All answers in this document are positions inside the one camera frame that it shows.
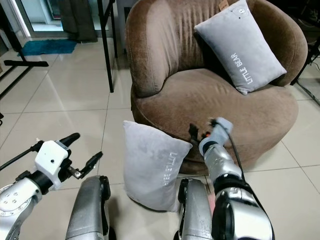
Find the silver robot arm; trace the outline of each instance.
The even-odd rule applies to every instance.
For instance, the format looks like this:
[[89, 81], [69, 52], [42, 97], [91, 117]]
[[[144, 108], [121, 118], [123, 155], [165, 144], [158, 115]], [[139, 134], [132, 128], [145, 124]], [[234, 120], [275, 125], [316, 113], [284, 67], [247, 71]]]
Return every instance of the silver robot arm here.
[[199, 144], [216, 195], [211, 235], [214, 240], [272, 240], [274, 232], [268, 215], [223, 147], [232, 124], [224, 118], [216, 121], [219, 124], [211, 135]]
[[15, 183], [0, 189], [0, 240], [18, 240], [22, 224], [43, 195], [58, 190], [69, 177], [83, 178], [94, 168], [102, 152], [94, 155], [82, 170], [71, 166], [71, 150], [68, 147], [79, 137], [78, 133], [74, 133], [59, 141], [39, 141], [36, 144], [38, 148], [35, 145], [25, 151], [26, 154], [38, 152], [35, 158], [36, 171], [32, 174], [25, 171]]

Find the black wire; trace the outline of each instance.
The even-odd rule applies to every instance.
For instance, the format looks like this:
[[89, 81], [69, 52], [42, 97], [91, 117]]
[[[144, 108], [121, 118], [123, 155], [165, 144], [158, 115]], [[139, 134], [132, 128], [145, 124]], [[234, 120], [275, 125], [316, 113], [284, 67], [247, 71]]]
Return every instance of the black wire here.
[[31, 151], [32, 151], [32, 149], [29, 148], [28, 150], [25, 150], [23, 153], [20, 153], [18, 156], [12, 158], [10, 161], [7, 161], [5, 164], [0, 166], [0, 171], [5, 169], [6, 167], [8, 167], [10, 164], [13, 164], [15, 161], [22, 158], [24, 155], [30, 153]]
[[316, 67], [318, 68], [318, 70], [320, 71], [320, 67], [319, 67], [318, 63], [316, 63], [316, 62], [312, 62], [312, 63], [315, 64]]
[[225, 131], [225, 133], [228, 135], [229, 139], [230, 139], [230, 142], [231, 142], [231, 145], [232, 145], [232, 148], [233, 148], [233, 151], [234, 151], [234, 154], [235, 154], [235, 157], [236, 157], [236, 161], [239, 165], [239, 168], [241, 169], [241, 177], [242, 177], [242, 180], [243, 181], [246, 181], [245, 179], [245, 174], [244, 174], [244, 170], [242, 168], [242, 165], [241, 165], [241, 161], [240, 161], [240, 157], [239, 157], [239, 154], [238, 154], [238, 151], [237, 151], [237, 147], [235, 145], [235, 142], [233, 140], [233, 138], [231, 137], [231, 135], [229, 134], [228, 130], [221, 124], [219, 123], [218, 121], [215, 121], [216, 124], [218, 124], [220, 127], [223, 128], [223, 130]]

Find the gray pillow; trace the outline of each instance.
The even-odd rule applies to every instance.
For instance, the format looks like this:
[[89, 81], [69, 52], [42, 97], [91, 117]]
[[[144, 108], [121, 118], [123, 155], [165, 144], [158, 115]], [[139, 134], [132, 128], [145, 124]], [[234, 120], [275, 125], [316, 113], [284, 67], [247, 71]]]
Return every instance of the gray pillow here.
[[194, 29], [244, 95], [287, 73], [267, 44], [246, 0], [237, 1]]
[[124, 121], [123, 127], [126, 194], [147, 208], [177, 212], [176, 179], [191, 143], [132, 121]]

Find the black metal stand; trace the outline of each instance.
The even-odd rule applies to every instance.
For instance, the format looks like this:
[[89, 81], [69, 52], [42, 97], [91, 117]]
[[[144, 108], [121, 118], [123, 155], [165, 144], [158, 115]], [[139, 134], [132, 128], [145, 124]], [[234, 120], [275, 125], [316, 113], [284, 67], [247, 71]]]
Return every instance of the black metal stand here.
[[300, 82], [299, 77], [302, 74], [302, 72], [305, 70], [306, 66], [310, 63], [312, 63], [314, 56], [319, 56], [319, 46], [320, 46], [320, 37], [318, 37], [316, 43], [313, 45], [313, 47], [308, 52], [308, 55], [306, 57], [305, 63], [303, 65], [303, 68], [299, 72], [299, 74], [295, 77], [295, 79], [290, 83], [290, 85], [298, 84], [305, 92], [308, 94], [315, 102], [320, 106], [320, 101], [316, 98], [315, 95], [312, 94], [307, 88], [305, 88]]
[[107, 35], [106, 35], [106, 25], [107, 25], [107, 21], [108, 21], [109, 16], [111, 16], [114, 57], [117, 58], [118, 51], [117, 51], [115, 16], [114, 16], [114, 7], [113, 7], [113, 3], [115, 2], [115, 0], [109, 0], [109, 4], [106, 7], [105, 12], [104, 12], [102, 1], [103, 0], [97, 0], [97, 3], [98, 3], [99, 19], [100, 19], [102, 42], [103, 42], [103, 49], [104, 49], [104, 58], [105, 58], [105, 64], [106, 64], [106, 71], [108, 74], [109, 88], [110, 88], [110, 93], [113, 93], [114, 86], [112, 83], [112, 74], [111, 74], [111, 66], [110, 66], [110, 59], [109, 59]]
[[0, 76], [0, 81], [3, 80], [8, 74], [10, 74], [16, 67], [27, 67], [5, 90], [0, 93], [0, 100], [33, 68], [33, 67], [48, 67], [49, 64], [46, 61], [27, 61], [22, 53], [22, 46], [12, 31], [10, 22], [6, 16], [2, 5], [0, 4], [0, 29], [3, 29], [7, 36], [12, 48], [20, 54], [22, 61], [5, 60], [4, 65], [11, 66], [3, 75]]

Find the rug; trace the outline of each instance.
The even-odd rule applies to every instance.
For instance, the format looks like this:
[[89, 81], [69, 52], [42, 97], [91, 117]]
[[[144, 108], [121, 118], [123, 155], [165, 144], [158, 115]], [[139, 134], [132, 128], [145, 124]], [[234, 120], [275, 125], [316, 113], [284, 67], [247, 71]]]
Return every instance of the rug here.
[[24, 45], [22, 53], [25, 56], [41, 54], [71, 54], [74, 51], [76, 44], [76, 41], [68, 39], [28, 41]]

